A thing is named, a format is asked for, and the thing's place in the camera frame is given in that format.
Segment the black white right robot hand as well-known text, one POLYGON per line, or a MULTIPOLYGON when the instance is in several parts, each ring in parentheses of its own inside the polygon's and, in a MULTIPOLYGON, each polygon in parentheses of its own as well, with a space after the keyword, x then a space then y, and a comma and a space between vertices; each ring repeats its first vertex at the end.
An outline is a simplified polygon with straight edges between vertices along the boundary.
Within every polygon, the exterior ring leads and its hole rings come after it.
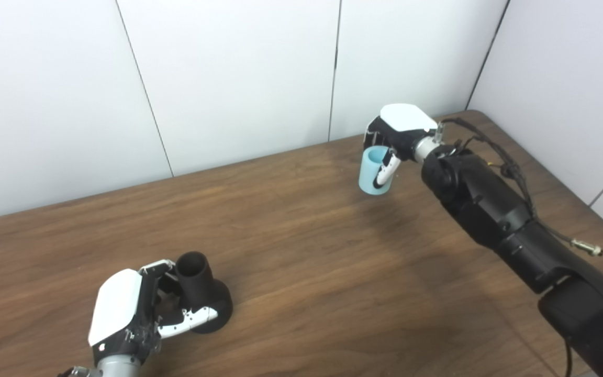
POLYGON ((423 164, 442 144, 440 124, 412 104, 388 104, 366 127, 359 186, 371 195, 388 190, 402 162, 423 164))

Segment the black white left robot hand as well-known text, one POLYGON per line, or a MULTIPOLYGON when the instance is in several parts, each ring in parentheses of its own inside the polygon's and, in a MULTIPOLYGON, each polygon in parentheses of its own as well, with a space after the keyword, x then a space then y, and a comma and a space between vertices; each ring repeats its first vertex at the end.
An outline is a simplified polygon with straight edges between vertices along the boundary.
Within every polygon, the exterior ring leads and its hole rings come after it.
POLYGON ((227 285, 198 251, 119 271, 98 291, 88 334, 94 359, 89 375, 137 376, 163 340, 216 332, 232 313, 227 285))

